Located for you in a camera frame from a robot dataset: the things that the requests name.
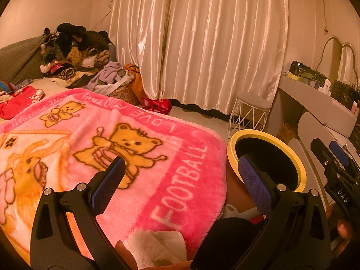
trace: blue textured pad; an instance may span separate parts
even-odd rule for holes
[[[246,157],[242,156],[238,164],[239,174],[246,185],[257,209],[267,217],[271,216],[272,197],[268,189],[261,181],[255,169],[251,166]]]
[[[329,148],[343,166],[349,165],[349,157],[336,141],[331,141]]]
[[[91,196],[91,213],[94,216],[103,214],[108,206],[117,186],[124,177],[125,161],[121,157],[117,157],[108,170],[105,178]]]

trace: pink blanket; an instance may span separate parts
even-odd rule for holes
[[[117,155],[126,175],[97,217],[112,244],[134,229],[178,230],[191,259],[225,201],[226,147],[215,132],[84,89],[35,103],[0,126],[0,153],[0,225],[27,261],[42,191],[88,182]]]

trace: lavender cloth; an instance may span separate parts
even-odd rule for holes
[[[118,72],[122,69],[121,63],[118,62],[109,62],[104,69],[102,69],[96,76],[90,80],[86,89],[94,91],[98,81],[104,81],[107,84],[112,84],[118,82],[121,77],[118,75]]]

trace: white stool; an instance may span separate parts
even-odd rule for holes
[[[248,106],[250,110],[244,115],[244,107],[246,106]],[[246,129],[249,123],[252,123],[252,127],[249,125],[248,129],[260,131],[264,130],[270,108],[271,103],[260,96],[248,92],[238,92],[236,94],[235,105],[227,125],[227,137],[231,138],[235,130],[238,131]],[[257,110],[262,112],[262,115],[255,124],[255,111]],[[244,125],[244,121],[247,116],[252,117],[252,121],[248,120],[248,122]]]

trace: metal screw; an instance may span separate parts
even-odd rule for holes
[[[319,195],[319,192],[316,189],[312,189],[310,192],[314,197]]]
[[[77,189],[78,191],[84,191],[84,190],[86,189],[86,184],[85,184],[85,183],[78,184],[78,185],[76,186],[76,189]]]
[[[286,186],[283,185],[283,184],[278,184],[278,190],[279,190],[280,192],[284,192],[284,191],[286,191]]]
[[[52,192],[52,190],[51,190],[51,188],[46,188],[45,190],[44,190],[44,195],[49,195],[50,193]]]

